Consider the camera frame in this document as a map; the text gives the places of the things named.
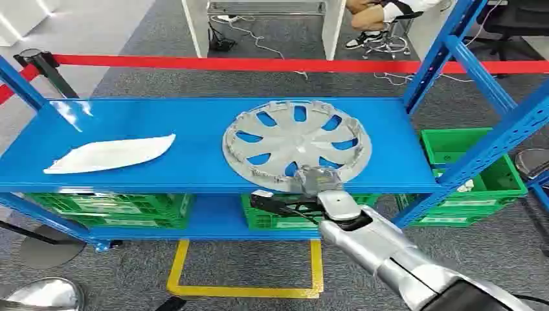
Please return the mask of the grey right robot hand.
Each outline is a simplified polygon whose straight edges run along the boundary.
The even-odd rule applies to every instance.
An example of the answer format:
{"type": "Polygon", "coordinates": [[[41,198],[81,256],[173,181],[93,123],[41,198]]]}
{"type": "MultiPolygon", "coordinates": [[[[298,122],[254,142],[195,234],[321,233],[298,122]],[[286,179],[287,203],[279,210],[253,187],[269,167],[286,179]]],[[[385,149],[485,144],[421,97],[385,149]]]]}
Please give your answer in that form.
{"type": "Polygon", "coordinates": [[[337,169],[304,165],[296,172],[290,183],[291,191],[307,196],[316,196],[329,190],[343,190],[343,182],[337,169]]]}

